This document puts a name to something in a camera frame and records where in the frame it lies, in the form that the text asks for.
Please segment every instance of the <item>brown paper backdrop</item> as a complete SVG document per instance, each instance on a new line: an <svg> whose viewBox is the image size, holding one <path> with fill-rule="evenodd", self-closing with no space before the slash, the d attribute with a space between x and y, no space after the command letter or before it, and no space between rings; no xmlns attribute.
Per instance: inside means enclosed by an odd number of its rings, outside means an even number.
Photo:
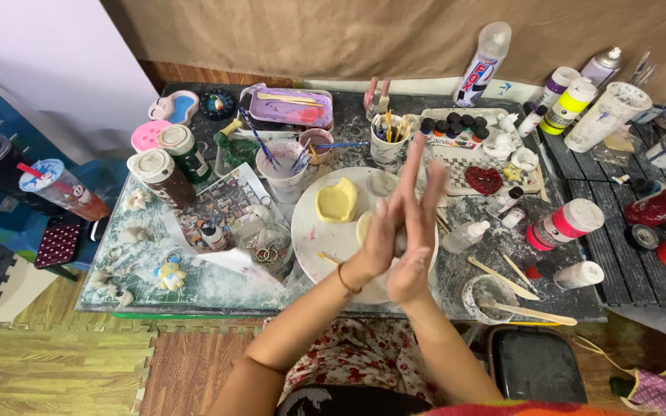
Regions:
<svg viewBox="0 0 666 416"><path fill-rule="evenodd" d="M623 50L616 80L644 51L659 65L645 90L666 103L662 0L103 0L138 59L304 79L464 75L479 31L513 28L500 79L543 84L559 66L582 69Z"/></svg>

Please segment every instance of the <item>green paint bottle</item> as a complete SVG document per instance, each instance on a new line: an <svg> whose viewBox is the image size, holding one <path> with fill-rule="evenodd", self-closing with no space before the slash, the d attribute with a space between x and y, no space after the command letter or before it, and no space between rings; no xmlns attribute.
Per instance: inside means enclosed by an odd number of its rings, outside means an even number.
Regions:
<svg viewBox="0 0 666 416"><path fill-rule="evenodd" d="M158 134L158 146L171 155L189 182L199 184L212 173L187 126L173 124L163 129Z"/></svg>

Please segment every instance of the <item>bracelet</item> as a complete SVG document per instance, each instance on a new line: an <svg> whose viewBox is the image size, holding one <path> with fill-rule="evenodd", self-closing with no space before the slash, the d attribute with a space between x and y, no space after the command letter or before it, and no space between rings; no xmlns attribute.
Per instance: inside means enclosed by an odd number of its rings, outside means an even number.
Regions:
<svg viewBox="0 0 666 416"><path fill-rule="evenodd" d="M336 272L338 272L338 280L340 280L340 284L342 284L343 287L345 287L346 290L348 290L348 293L346 294L346 297L353 296L353 295L358 295L359 293L361 293L362 287L360 287L358 289L354 289L354 288L350 287L349 285L347 285L345 281L343 281L343 276L340 275L340 267L342 265L343 265L343 263L338 264L338 266L335 269L336 269Z"/></svg>

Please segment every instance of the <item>green dinosaur figurine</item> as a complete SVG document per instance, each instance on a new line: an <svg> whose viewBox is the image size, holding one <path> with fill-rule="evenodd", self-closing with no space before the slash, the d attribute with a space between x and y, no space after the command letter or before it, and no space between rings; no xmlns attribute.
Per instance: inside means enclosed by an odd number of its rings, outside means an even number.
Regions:
<svg viewBox="0 0 666 416"><path fill-rule="evenodd" d="M236 167L242 165L244 162L248 162L248 165L252 169L256 168L256 153L258 153L258 143L248 138L238 138L230 140L228 135L233 133L236 128L241 126L241 121L237 118L233 119L232 123L228 127L220 130L215 133L213 139L217 146L225 149L225 156L223 156L223 162L226 164Z"/></svg>

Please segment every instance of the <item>purple tray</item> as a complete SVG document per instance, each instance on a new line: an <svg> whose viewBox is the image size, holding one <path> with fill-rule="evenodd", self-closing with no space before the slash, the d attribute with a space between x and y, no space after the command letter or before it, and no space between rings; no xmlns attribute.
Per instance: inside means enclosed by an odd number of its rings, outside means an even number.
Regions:
<svg viewBox="0 0 666 416"><path fill-rule="evenodd" d="M322 107L302 104L285 103L279 100L260 100L256 92L265 92L282 96L313 98ZM329 97L312 92L278 90L276 88L260 88L253 93L251 99L251 116L263 121L299 124L302 126L326 128L333 122L333 103Z"/></svg>

